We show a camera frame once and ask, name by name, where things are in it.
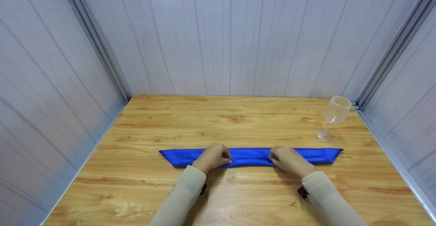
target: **beige sleeve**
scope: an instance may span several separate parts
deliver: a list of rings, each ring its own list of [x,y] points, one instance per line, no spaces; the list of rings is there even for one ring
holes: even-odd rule
[[[201,193],[206,175],[187,166],[173,191],[157,210],[149,226],[182,226],[186,216]]]
[[[368,226],[360,215],[339,194],[336,186],[322,171],[305,176],[302,185],[309,200],[329,226]]]

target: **person's left hand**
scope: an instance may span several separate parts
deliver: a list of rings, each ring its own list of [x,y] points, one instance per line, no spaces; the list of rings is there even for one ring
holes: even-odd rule
[[[226,146],[222,144],[211,144],[203,151],[200,157],[192,163],[192,166],[204,174],[207,174],[213,168],[231,163],[232,155]]]

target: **hand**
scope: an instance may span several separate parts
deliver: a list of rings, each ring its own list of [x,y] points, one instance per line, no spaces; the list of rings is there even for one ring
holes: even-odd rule
[[[276,146],[271,148],[269,159],[275,166],[289,174],[296,175],[300,180],[316,170],[315,166],[289,147]]]
[[[211,144],[203,151],[200,157],[192,163],[192,166],[202,171],[204,174],[207,174],[207,172],[213,168],[231,163],[232,155],[226,146],[222,144]]]

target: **folded blue napkin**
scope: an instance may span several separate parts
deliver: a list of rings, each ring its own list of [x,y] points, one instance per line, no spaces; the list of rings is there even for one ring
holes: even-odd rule
[[[222,167],[237,166],[274,166],[269,159],[271,148],[229,148],[232,154],[232,163]],[[332,164],[341,148],[294,148],[301,156],[312,164]],[[204,149],[167,149],[159,150],[174,167],[191,165],[204,151]]]

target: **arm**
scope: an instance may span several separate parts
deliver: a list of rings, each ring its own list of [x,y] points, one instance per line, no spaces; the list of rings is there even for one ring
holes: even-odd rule
[[[201,193],[206,174],[188,166],[173,191],[154,214],[149,226],[182,226],[186,216]]]
[[[339,194],[336,186],[322,171],[307,162],[294,149],[271,148],[271,161],[285,172],[301,179],[316,211],[330,226],[368,226],[360,215]]]
[[[232,155],[222,144],[212,144],[187,166],[173,191],[157,210],[149,226],[182,226],[186,216],[201,193],[206,174],[213,168],[230,164]]]
[[[309,193],[309,200],[327,225],[368,226],[363,218],[339,194],[336,186],[322,171],[305,176],[302,185]]]

